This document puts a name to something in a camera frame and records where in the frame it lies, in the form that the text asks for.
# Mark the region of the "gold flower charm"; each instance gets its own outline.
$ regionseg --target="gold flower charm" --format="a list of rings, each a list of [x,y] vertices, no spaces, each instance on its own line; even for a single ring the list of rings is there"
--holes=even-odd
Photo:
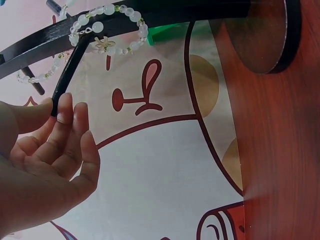
[[[97,42],[95,45],[99,50],[107,51],[108,47],[113,47],[116,45],[114,41],[108,41],[108,37],[104,36],[103,41],[101,41],[98,37],[95,37],[94,40]]]

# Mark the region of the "black curved rod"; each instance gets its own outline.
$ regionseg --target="black curved rod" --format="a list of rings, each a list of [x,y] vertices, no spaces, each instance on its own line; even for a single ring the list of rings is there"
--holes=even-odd
[[[124,4],[141,12],[145,22],[153,28],[199,20],[245,18],[251,0],[124,0],[114,4]],[[4,57],[4,63],[0,64],[0,79],[42,59],[72,49],[69,42],[70,27],[84,13],[37,31],[0,52]],[[137,25],[121,13],[97,15],[90,23],[96,21],[104,24],[103,32],[97,35],[99,38],[138,30]],[[94,42],[95,35],[91,36],[89,41]]]

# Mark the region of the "wood grain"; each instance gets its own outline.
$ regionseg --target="wood grain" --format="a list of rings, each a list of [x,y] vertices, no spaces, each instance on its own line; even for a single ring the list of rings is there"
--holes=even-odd
[[[223,25],[216,44],[235,122],[247,240],[320,239],[320,2],[301,0],[295,59],[256,75]]]

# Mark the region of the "green object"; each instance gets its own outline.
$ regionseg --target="green object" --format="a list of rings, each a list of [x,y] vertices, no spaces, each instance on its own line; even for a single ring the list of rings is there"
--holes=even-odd
[[[169,39],[171,39],[172,37],[169,36],[168,34],[166,34],[164,31],[177,26],[177,24],[171,24],[171,25],[165,25],[165,26],[157,26],[157,27],[152,27],[149,28],[149,34],[148,34],[148,43],[150,46],[155,45],[155,42],[159,42],[159,41],[167,41]]]

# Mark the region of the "cartoon face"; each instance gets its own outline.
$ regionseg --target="cartoon face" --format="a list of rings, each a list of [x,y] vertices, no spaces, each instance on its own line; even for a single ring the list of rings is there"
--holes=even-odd
[[[68,91],[89,106],[97,191],[21,239],[244,239],[237,140],[209,24],[167,31],[175,37],[133,55],[83,56]],[[126,46],[135,37],[111,40]]]

